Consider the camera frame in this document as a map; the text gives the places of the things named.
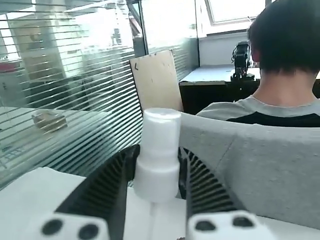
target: glass wall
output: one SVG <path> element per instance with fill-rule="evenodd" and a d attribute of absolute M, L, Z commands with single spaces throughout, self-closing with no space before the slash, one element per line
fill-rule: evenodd
<path fill-rule="evenodd" d="M 143 0 L 150 53 L 172 49 L 178 80 L 199 67 L 195 0 Z"/>
<path fill-rule="evenodd" d="M 0 188 L 44 166 L 87 176 L 138 143 L 129 59 L 172 49 L 179 80 L 199 66 L 194 0 L 19 4 L 1 3 Z"/>

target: wooden board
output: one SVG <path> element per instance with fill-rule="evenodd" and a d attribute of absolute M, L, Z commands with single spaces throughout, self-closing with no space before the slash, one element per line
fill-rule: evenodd
<path fill-rule="evenodd" d="M 130 66 L 143 111 L 169 108 L 183 112 L 175 61 L 170 50 L 131 59 Z"/>

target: gray fabric chair back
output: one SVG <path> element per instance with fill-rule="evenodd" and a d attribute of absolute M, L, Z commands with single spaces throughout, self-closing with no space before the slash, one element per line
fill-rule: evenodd
<path fill-rule="evenodd" d="M 320 128 L 251 125 L 183 113 L 180 145 L 258 216 L 320 229 Z"/>

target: desk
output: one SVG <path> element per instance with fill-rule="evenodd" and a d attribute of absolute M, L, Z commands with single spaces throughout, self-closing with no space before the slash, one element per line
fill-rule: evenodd
<path fill-rule="evenodd" d="M 231 83 L 235 72 L 233 65 L 202 66 L 191 72 L 179 83 L 184 111 L 197 114 L 211 103 L 233 102 L 252 95 L 260 83 L 260 69 L 249 68 L 255 81 Z M 320 74 L 313 88 L 314 94 L 320 98 Z"/>
<path fill-rule="evenodd" d="M 37 168 L 0 191 L 1 239 L 20 240 L 27 224 L 52 213 L 85 178 Z M 185 236 L 186 201 L 174 199 L 155 212 L 152 239 L 148 239 L 150 204 L 127 190 L 124 240 L 176 240 Z M 320 230 L 260 217 L 278 240 L 318 240 Z"/>
<path fill-rule="evenodd" d="M 21 151 L 11 160 L 6 158 L 5 152 L 0 151 L 0 161 L 4 163 L 0 166 L 1 184 L 34 166 L 55 166 L 62 171 L 62 166 L 56 166 L 56 163 L 66 158 L 66 153 L 79 151 L 79 145 L 84 148 L 83 142 L 91 136 L 107 135 L 108 112 L 55 110 L 66 116 L 68 126 L 52 133 L 34 125 L 34 112 L 34 108 L 0 107 L 1 148 L 10 146 Z"/>

